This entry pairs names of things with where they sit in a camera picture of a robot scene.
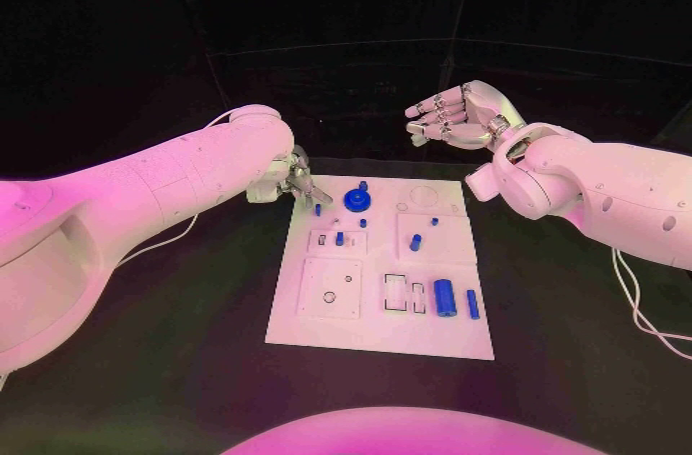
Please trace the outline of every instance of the wire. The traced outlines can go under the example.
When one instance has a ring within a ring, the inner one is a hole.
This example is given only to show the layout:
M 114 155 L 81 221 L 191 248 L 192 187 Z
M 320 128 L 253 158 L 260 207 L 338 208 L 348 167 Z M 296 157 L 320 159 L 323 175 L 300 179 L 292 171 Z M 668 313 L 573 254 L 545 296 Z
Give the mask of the wire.
M 622 263 L 625 269 L 628 270 L 628 274 L 630 275 L 630 278 L 632 278 L 632 283 L 635 285 L 635 299 L 632 298 L 632 294 L 630 294 L 630 290 L 628 288 L 628 285 L 625 283 L 625 280 L 623 280 L 623 275 L 620 274 L 620 268 L 617 266 L 617 263 Z M 648 320 L 648 318 L 645 317 L 645 314 L 642 313 L 642 311 L 639 310 L 639 303 L 642 301 L 642 291 L 640 291 L 640 288 L 639 288 L 639 281 L 638 281 L 638 277 L 635 276 L 635 272 L 632 271 L 632 268 L 630 266 L 628 265 L 628 262 L 625 261 L 623 259 L 623 254 L 620 253 L 620 250 L 617 250 L 616 248 L 613 248 L 613 268 L 616 270 L 616 276 L 617 276 L 617 280 L 620 281 L 620 285 L 623 287 L 623 291 L 625 291 L 625 295 L 628 296 L 628 300 L 630 302 L 630 305 L 632 305 L 632 318 L 635 320 L 635 325 L 638 326 L 638 328 L 649 333 L 651 335 L 655 335 L 658 337 L 658 339 L 661 340 L 661 342 L 664 343 L 664 345 L 672 350 L 672 352 L 679 355 L 681 357 L 687 358 L 688 360 L 692 360 L 692 355 L 688 355 L 687 353 L 682 353 L 675 347 L 674 345 L 671 344 L 671 342 L 668 341 L 669 338 L 675 338 L 678 340 L 688 340 L 688 341 L 692 341 L 692 337 L 687 336 L 687 335 L 678 335 L 675 333 L 662 333 L 659 332 L 659 330 L 656 329 L 656 327 L 653 326 L 653 323 Z M 649 328 L 645 328 L 642 326 L 642 323 L 640 323 L 640 319 L 642 321 L 645 322 L 646 326 Z
M 227 112 L 224 112 L 205 126 L 205 128 L 209 128 L 217 122 L 220 122 L 224 117 L 228 117 L 234 111 L 237 109 L 234 108 L 232 110 L 228 110 Z M 168 245 L 169 243 L 175 242 L 176 240 L 181 240 L 186 235 L 188 235 L 188 232 L 192 230 L 192 227 L 195 225 L 195 222 L 198 221 L 198 214 L 195 214 L 195 216 L 192 217 L 192 222 L 191 222 L 191 225 L 188 225 L 188 228 L 185 230 L 185 232 L 178 235 L 178 237 L 173 237 L 170 240 L 166 240 L 165 242 L 162 243 L 158 243 L 156 245 L 152 245 L 150 247 L 147 248 L 143 248 L 140 251 L 134 252 L 129 257 L 126 257 L 120 263 L 116 265 L 116 268 L 121 267 L 134 257 L 137 257 L 139 255 L 142 255 L 145 252 L 149 252 L 150 250 L 153 250 L 155 248 L 159 248 L 159 247 L 163 247 L 165 245 Z

